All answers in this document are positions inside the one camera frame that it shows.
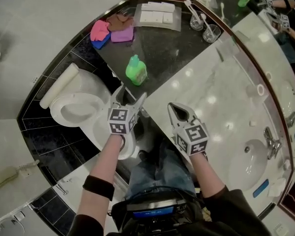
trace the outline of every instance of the pink sponge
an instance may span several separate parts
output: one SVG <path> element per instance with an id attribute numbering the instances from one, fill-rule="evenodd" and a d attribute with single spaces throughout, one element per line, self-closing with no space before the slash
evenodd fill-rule
<path id="1" fill-rule="evenodd" d="M 104 38 L 109 34 L 107 27 L 109 26 L 108 22 L 98 20 L 92 27 L 90 31 L 90 39 L 91 41 L 103 41 Z"/>

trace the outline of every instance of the brown cloth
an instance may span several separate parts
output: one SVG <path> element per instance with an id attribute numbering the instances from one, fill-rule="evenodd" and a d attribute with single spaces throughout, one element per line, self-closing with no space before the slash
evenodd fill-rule
<path id="1" fill-rule="evenodd" d="M 124 30 L 133 24 L 133 18 L 123 16 L 122 14 L 114 14 L 106 19 L 106 22 L 109 22 L 108 30 Z"/>

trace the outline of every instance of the blue sponge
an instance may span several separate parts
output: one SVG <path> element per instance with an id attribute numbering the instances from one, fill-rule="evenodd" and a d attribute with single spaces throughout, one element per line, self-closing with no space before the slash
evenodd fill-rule
<path id="1" fill-rule="evenodd" d="M 111 32 L 103 39 L 103 41 L 91 41 L 93 47 L 95 47 L 96 49 L 101 49 L 103 47 L 103 45 L 110 39 L 110 35 Z"/>

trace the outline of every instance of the white wall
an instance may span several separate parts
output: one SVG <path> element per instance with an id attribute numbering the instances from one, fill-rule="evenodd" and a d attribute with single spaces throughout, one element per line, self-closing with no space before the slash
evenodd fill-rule
<path id="1" fill-rule="evenodd" d="M 295 221 L 277 206 L 263 219 L 262 222 L 273 236 L 277 236 L 274 228 L 276 228 L 279 223 L 282 223 L 289 229 L 288 236 L 295 236 Z"/>
<path id="2" fill-rule="evenodd" d="M 121 0 L 0 0 L 0 119 L 16 118 L 61 49 Z"/>
<path id="3" fill-rule="evenodd" d="M 57 236 L 38 215 L 28 206 L 22 209 L 25 218 L 21 221 L 25 228 L 24 236 Z M 20 224 L 13 225 L 12 222 L 3 222 L 4 229 L 0 231 L 0 236 L 22 236 L 23 229 Z"/>
<path id="4" fill-rule="evenodd" d="M 7 166 L 18 167 L 33 162 L 16 120 L 0 120 L 0 170 Z M 50 184 L 39 168 L 30 169 L 32 175 L 15 180 L 0 188 L 0 218 L 23 207 L 25 203 L 46 191 Z"/>

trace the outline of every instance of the toothbrush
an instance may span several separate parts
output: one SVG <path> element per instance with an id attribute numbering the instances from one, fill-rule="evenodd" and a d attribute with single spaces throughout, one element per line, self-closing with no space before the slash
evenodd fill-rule
<path id="1" fill-rule="evenodd" d="M 185 0 L 185 1 L 184 1 L 184 4 L 185 4 L 185 5 L 187 6 L 187 8 L 190 10 L 190 12 L 192 13 L 192 15 L 195 16 L 195 18 L 197 19 L 199 25 L 201 25 L 201 19 L 200 19 L 198 13 L 195 11 L 195 9 L 192 8 L 192 6 L 191 6 L 191 1 L 190 1 L 190 0 Z"/>
<path id="2" fill-rule="evenodd" d="M 210 31 L 212 37 L 214 37 L 213 31 L 212 31 L 211 27 L 208 25 L 208 23 L 207 23 L 207 21 L 206 21 L 206 16 L 205 16 L 205 14 L 201 13 L 201 17 L 202 17 L 203 21 L 205 22 L 206 27 L 207 27 L 208 30 Z"/>
<path id="3" fill-rule="evenodd" d="M 221 3 L 221 11 L 222 11 L 222 21 L 224 21 L 224 19 L 225 19 L 225 16 L 224 16 L 224 3 L 222 2 Z"/>

